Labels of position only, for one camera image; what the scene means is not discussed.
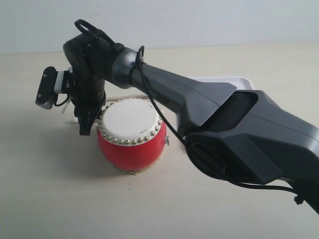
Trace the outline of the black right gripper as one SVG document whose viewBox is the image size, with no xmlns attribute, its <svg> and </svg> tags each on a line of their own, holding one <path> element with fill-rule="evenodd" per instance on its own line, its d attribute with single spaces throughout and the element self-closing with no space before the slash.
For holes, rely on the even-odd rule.
<svg viewBox="0 0 319 239">
<path fill-rule="evenodd" d="M 99 117 L 106 99 L 105 80 L 84 67 L 72 68 L 71 101 L 79 122 L 79 134 L 90 136 L 94 121 Z"/>
</svg>

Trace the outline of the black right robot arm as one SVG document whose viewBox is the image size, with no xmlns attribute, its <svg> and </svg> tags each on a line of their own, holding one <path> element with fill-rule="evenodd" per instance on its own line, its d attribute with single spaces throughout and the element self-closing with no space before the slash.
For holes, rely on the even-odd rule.
<svg viewBox="0 0 319 239">
<path fill-rule="evenodd" d="M 204 83 L 153 67 L 138 51 L 114 42 L 79 19 L 80 35 L 67 41 L 72 66 L 71 96 L 81 135 L 99 115 L 105 81 L 135 87 L 153 105 L 177 116 L 172 132 L 191 162 L 204 174 L 236 186 L 270 190 L 280 179 L 295 202 L 319 209 L 319 130 L 280 108 L 261 90 L 238 90 L 229 83 Z"/>
</svg>

